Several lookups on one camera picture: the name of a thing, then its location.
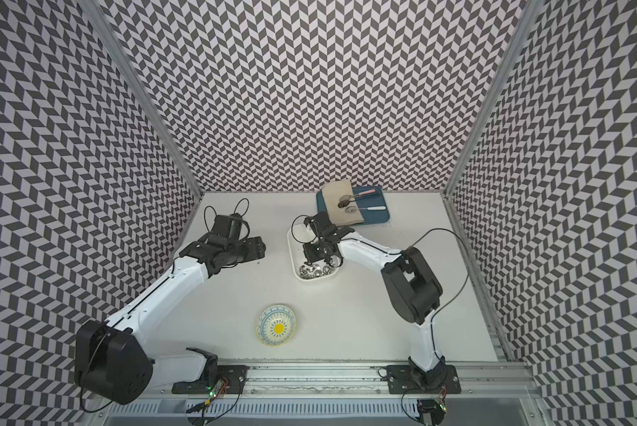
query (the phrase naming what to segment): patterned wall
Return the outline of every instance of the patterned wall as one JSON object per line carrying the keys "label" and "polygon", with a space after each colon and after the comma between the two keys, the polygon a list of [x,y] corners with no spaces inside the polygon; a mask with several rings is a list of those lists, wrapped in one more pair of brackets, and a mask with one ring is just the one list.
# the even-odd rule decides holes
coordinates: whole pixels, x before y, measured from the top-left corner
{"label": "patterned wall", "polygon": [[560,425],[637,425],[637,1],[553,0],[453,194]]}
{"label": "patterned wall", "polygon": [[193,207],[75,3],[0,1],[0,424],[79,416],[76,329],[162,271]]}
{"label": "patterned wall", "polygon": [[206,191],[441,189],[524,0],[101,0]]}

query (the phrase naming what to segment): metal spoon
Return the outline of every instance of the metal spoon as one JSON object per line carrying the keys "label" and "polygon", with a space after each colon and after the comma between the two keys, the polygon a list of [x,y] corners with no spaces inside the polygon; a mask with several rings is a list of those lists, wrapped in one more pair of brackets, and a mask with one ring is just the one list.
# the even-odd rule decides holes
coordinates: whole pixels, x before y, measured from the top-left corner
{"label": "metal spoon", "polygon": [[347,207],[351,201],[356,201],[356,199],[361,196],[377,196],[377,195],[378,194],[376,194],[375,190],[359,192],[356,195],[348,195],[348,194],[343,195],[340,197],[340,202],[338,202],[338,207],[340,209],[343,209],[344,207]]}

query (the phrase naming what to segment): blue and yellow bowl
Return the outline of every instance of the blue and yellow bowl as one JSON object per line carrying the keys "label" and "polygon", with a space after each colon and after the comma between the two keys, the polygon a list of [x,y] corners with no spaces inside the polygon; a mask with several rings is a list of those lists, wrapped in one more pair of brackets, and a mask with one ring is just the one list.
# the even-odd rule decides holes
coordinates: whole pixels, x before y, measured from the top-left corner
{"label": "blue and yellow bowl", "polygon": [[273,305],[259,315],[257,338],[267,346],[280,346],[295,334],[295,313],[285,305]]}

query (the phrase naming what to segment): beige cloth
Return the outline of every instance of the beige cloth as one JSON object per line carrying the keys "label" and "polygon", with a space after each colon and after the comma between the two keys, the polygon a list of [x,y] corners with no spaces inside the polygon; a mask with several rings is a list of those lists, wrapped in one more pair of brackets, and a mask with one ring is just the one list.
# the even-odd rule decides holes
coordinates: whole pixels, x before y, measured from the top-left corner
{"label": "beige cloth", "polygon": [[[328,216],[332,223],[337,226],[347,226],[360,224],[363,222],[363,216],[360,210],[356,210],[355,213],[347,213],[345,209],[340,209],[338,203],[340,197],[343,195],[353,195],[352,182],[349,179],[343,181],[326,183],[321,188],[323,192],[323,200],[325,201],[325,207],[328,210]],[[356,202],[352,201],[350,206],[355,206]]]}

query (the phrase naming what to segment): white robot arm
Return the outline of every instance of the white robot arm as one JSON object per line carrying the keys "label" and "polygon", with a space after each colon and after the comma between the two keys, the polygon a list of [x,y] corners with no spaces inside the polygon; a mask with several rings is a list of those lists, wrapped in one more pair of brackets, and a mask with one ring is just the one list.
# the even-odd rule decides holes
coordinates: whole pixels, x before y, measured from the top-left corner
{"label": "white robot arm", "polygon": [[[381,273],[387,264],[393,264],[402,256],[400,251],[370,241],[357,232],[345,235],[338,247],[344,260],[360,263],[377,273]],[[432,370],[443,356],[438,342],[432,339],[432,317],[435,312],[431,309],[421,324],[412,322],[408,327],[410,358],[422,371]]]}
{"label": "white robot arm", "polygon": [[[384,280],[392,306],[411,323],[409,364],[425,388],[427,377],[443,359],[433,343],[431,319],[439,307],[441,285],[414,247],[394,250],[364,238],[352,228],[338,229],[325,212],[305,220],[316,238],[305,244],[309,262],[351,260]],[[150,358],[143,351],[160,322],[195,287],[225,266],[264,257],[259,237],[238,240],[238,215],[217,216],[212,232],[188,245],[172,266],[136,299],[104,322],[88,321],[77,332],[75,382],[82,388],[128,404],[145,388],[215,378],[216,356],[188,348],[183,354]]]}

